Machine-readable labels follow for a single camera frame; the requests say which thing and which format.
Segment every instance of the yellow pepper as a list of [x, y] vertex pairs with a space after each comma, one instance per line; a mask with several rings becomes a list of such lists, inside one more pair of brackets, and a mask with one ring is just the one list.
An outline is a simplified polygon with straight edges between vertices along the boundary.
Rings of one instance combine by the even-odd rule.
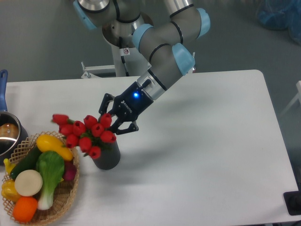
[[21, 197], [21, 195], [16, 191], [15, 182], [12, 179], [2, 184], [1, 195], [4, 198], [11, 200], [13, 202], [18, 201], [18, 199]]
[[58, 153], [65, 161], [73, 159], [72, 151], [64, 147], [64, 143], [59, 138], [49, 134], [40, 135], [37, 138], [37, 147], [41, 152], [54, 151]]

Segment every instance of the cucumber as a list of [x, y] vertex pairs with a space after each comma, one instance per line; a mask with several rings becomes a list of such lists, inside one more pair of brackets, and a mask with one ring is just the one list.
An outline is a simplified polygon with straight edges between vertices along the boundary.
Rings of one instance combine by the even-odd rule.
[[25, 170], [34, 170], [36, 168], [38, 158], [41, 154], [42, 152], [38, 149], [37, 146], [31, 149], [27, 153], [27, 155], [10, 172], [10, 178], [15, 180], [21, 172]]

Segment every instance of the light blue joint cap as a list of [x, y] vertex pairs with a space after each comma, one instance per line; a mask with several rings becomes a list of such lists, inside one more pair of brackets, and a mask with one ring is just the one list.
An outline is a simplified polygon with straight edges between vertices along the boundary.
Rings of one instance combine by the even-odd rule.
[[201, 15], [202, 25], [201, 25], [201, 31], [199, 33], [199, 37], [206, 34], [208, 30], [210, 29], [210, 18], [209, 15], [206, 13], [206, 11], [203, 8], [197, 8], [199, 14]]
[[180, 43], [175, 44], [172, 47], [175, 61], [180, 69], [182, 75], [186, 73], [194, 66], [196, 63], [190, 52]]
[[85, 25], [85, 27], [88, 30], [94, 30], [97, 27], [91, 22], [91, 20], [87, 17], [87, 15], [84, 13], [84, 11], [82, 10], [82, 8], [79, 6], [77, 1], [73, 2], [73, 6], [75, 8], [75, 11], [77, 12], [80, 20], [83, 22], [83, 24]]
[[134, 34], [133, 34], [133, 39], [132, 39], [132, 43], [135, 45], [135, 47], [139, 50], [139, 44], [140, 44], [140, 40], [142, 38], [142, 36], [144, 35], [144, 33], [146, 32], [147, 29], [153, 27], [150, 24], [142, 24], [140, 27], [138, 27]]

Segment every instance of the blue indicator light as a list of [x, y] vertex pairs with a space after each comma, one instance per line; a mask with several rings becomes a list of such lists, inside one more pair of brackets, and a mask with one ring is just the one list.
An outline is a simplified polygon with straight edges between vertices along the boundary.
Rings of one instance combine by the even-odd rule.
[[139, 97], [139, 93], [134, 93], [134, 98], [138, 98]]

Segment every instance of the yellow bell pepper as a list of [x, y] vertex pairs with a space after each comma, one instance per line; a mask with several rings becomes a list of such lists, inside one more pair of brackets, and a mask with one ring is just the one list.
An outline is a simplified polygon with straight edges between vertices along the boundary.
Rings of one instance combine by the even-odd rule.
[[16, 202], [21, 197], [21, 195], [16, 191], [15, 182], [12, 179], [2, 184], [1, 188], [1, 195], [8, 200]]
[[16, 164], [10, 163], [9, 159], [3, 160], [5, 165], [5, 171], [10, 174], [10, 172], [13, 170], [13, 168], [16, 166]]
[[64, 147], [64, 143], [49, 134], [40, 135], [37, 138], [37, 147], [41, 152], [54, 151], [58, 153], [65, 161], [71, 161], [73, 159], [72, 151]]

